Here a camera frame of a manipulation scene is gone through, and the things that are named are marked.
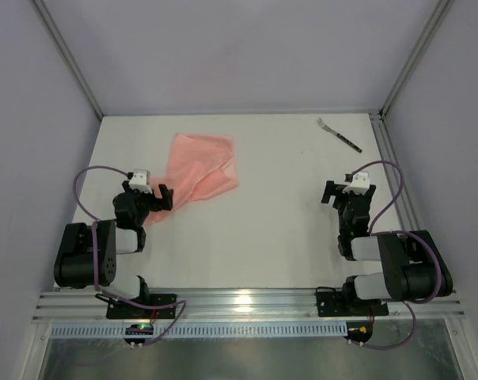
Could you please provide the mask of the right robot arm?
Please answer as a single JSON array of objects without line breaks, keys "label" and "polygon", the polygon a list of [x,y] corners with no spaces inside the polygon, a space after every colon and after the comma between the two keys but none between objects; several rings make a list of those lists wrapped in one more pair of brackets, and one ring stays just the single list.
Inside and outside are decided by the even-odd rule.
[{"label": "right robot arm", "polygon": [[371,233],[370,204],[376,186],[360,188],[329,180],[321,199],[337,210],[337,246],[348,261],[374,261],[380,272],[352,275],[338,290],[318,295],[318,313],[365,316],[389,314],[384,301],[428,302],[453,292],[453,278],[426,230]]}]

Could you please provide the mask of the pink satin napkin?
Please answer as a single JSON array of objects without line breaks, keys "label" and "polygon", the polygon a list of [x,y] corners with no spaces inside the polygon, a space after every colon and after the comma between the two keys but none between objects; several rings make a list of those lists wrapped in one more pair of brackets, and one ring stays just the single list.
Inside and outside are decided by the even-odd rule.
[{"label": "pink satin napkin", "polygon": [[150,185],[159,196],[159,185],[173,190],[170,211],[149,213],[145,226],[162,222],[187,203],[208,200],[238,187],[233,140],[229,136],[175,134],[163,177]]}]

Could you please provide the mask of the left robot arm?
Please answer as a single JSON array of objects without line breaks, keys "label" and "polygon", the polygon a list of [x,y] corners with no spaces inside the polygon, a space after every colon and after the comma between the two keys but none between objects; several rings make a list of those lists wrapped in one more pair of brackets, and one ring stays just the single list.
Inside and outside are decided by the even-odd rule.
[{"label": "left robot arm", "polygon": [[125,303],[150,304],[146,281],[119,268],[117,257],[140,253],[146,244],[144,222],[150,213],[170,211],[174,191],[159,184],[156,196],[149,185],[126,180],[113,200],[115,218],[66,225],[53,274],[58,287],[93,287],[107,298]]}]

